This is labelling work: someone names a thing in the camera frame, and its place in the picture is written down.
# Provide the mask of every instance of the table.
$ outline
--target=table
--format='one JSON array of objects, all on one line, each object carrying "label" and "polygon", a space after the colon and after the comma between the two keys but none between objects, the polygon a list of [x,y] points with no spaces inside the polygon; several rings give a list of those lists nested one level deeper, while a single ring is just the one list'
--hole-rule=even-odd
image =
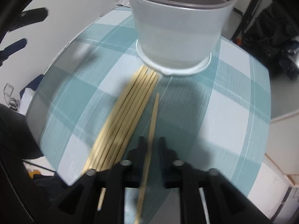
[{"label": "table", "polygon": [[[68,184],[80,176],[118,96],[142,65],[136,40],[130,8],[117,7],[67,46],[34,95],[26,115],[29,128]],[[221,37],[205,71],[189,77],[160,76],[127,150],[136,147],[140,135],[148,135],[156,93],[160,93],[160,102],[155,139],[166,137],[168,146],[195,168],[218,168],[248,195],[269,131],[267,69]],[[156,143],[148,186],[144,223],[163,219],[167,210],[161,212],[162,208],[176,198],[174,191],[162,187]],[[134,218],[133,195],[133,191],[126,191],[126,223]]]}]

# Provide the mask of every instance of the metal screw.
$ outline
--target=metal screw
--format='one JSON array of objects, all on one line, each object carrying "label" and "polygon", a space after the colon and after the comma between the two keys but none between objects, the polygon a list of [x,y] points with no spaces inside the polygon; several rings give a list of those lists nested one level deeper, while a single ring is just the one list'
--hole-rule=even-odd
[{"label": "metal screw", "polygon": [[123,166],[130,166],[132,164],[132,162],[130,160],[122,160],[121,161],[121,165]]},{"label": "metal screw", "polygon": [[209,170],[209,174],[211,176],[216,176],[218,174],[218,171],[215,168],[212,168],[212,169]]},{"label": "metal screw", "polygon": [[175,160],[175,161],[173,161],[172,164],[175,165],[175,166],[182,166],[182,165],[184,165],[184,161],[182,161],[182,160]]},{"label": "metal screw", "polygon": [[93,168],[87,170],[86,175],[88,176],[94,176],[97,173],[97,171]]}]

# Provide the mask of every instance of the cup base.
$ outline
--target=cup base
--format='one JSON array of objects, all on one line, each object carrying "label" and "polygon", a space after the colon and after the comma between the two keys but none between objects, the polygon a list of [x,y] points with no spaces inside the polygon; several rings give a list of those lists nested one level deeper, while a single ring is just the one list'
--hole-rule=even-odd
[{"label": "cup base", "polygon": [[144,62],[144,64],[146,64],[149,68],[152,68],[155,71],[160,72],[161,74],[166,76],[172,76],[172,75],[189,76],[189,75],[199,73],[205,70],[209,66],[212,58],[212,54],[210,53],[209,56],[199,61],[195,66],[192,66],[190,68],[185,68],[185,69],[177,69],[177,68],[165,67],[158,64],[157,62],[152,61],[150,58],[148,58],[145,55],[142,47],[138,43],[138,40],[136,41],[136,50],[137,50],[137,54],[139,55],[140,59]]}]

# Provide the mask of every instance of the zipper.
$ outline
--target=zipper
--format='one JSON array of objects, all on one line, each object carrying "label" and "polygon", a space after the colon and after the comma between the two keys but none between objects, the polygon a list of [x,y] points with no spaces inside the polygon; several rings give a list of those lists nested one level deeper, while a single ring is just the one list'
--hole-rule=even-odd
[{"label": "zipper", "polygon": [[25,211],[26,214],[29,216],[29,218],[31,219],[31,221],[34,222],[33,217],[29,214],[29,211],[26,209],[24,203],[21,201],[20,197],[18,196],[18,194],[17,194],[17,192],[16,192],[16,190],[15,190],[13,184],[11,183],[11,180],[9,179],[9,176],[8,176],[8,174],[7,174],[7,172],[6,172],[5,168],[4,168],[4,166],[2,165],[2,162],[1,162],[1,161],[0,161],[0,166],[1,166],[3,172],[4,172],[5,176],[6,176],[6,179],[7,179],[8,182],[9,182],[9,184],[10,184],[10,186],[11,186],[13,192],[15,193],[15,196],[17,197],[17,199],[19,200],[21,206],[23,207],[24,211]]}]

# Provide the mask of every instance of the orange object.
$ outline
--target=orange object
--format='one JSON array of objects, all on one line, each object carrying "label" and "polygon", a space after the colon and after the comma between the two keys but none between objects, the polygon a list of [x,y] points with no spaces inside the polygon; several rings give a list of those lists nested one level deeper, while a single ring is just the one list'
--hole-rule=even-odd
[{"label": "orange object", "polygon": [[240,46],[242,44],[242,40],[240,38],[236,38],[237,45]]},{"label": "orange object", "polygon": [[30,176],[31,178],[33,178],[33,175],[34,175],[34,174],[41,174],[41,172],[38,171],[38,170],[36,170],[36,169],[34,169],[32,172],[30,172],[30,173],[28,173],[28,174],[29,174],[29,176]]}]

